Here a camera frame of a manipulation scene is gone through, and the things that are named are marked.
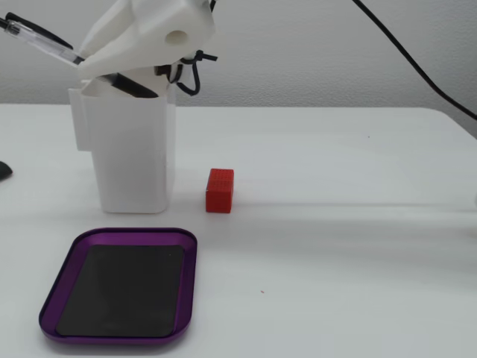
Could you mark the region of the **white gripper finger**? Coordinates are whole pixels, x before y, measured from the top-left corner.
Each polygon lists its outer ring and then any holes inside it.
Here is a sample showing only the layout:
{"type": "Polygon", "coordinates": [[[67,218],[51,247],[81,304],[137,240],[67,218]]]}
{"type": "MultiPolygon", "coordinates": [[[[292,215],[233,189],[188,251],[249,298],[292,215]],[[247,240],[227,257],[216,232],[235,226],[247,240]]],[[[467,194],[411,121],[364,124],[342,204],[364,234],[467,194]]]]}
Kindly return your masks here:
{"type": "Polygon", "coordinates": [[[165,96],[170,83],[166,75],[157,75],[155,68],[145,67],[101,76],[86,81],[80,90],[84,97],[125,97],[147,98],[147,93],[154,92],[158,97],[165,96]]]}
{"type": "Polygon", "coordinates": [[[114,73],[161,66],[165,28],[158,1],[117,1],[90,29],[80,73],[114,73]]]}

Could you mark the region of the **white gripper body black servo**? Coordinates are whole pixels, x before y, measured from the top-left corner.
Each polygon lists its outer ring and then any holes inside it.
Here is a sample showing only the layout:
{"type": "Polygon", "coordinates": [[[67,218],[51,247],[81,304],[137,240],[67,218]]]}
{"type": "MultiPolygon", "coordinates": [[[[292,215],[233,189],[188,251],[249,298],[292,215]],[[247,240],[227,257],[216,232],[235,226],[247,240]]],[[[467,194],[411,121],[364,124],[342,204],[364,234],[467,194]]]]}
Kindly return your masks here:
{"type": "Polygon", "coordinates": [[[134,21],[124,32],[124,71],[172,64],[215,33],[208,1],[132,1],[134,21]]]}

